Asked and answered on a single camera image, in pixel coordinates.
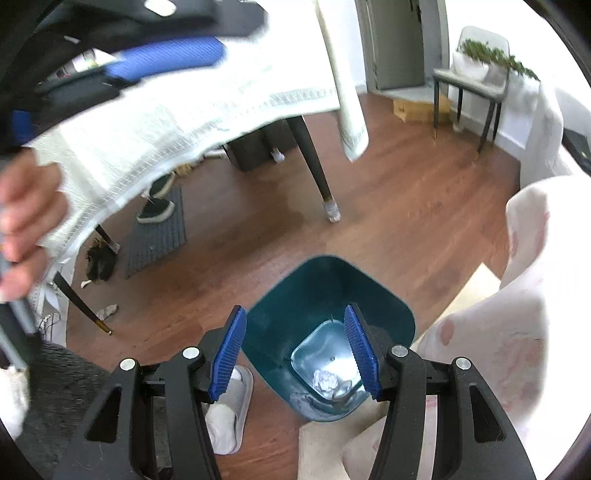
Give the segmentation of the person left hand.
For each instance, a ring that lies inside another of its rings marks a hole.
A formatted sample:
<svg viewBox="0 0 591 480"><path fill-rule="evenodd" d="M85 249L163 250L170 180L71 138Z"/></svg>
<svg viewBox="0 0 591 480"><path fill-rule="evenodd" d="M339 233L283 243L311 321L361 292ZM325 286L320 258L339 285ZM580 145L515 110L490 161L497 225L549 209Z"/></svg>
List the person left hand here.
<svg viewBox="0 0 591 480"><path fill-rule="evenodd" d="M27 296L47 269L41 240L68 210L61 181L59 166L38 164L29 148L20 150L1 173L1 253L10 263L1 275L3 303Z"/></svg>

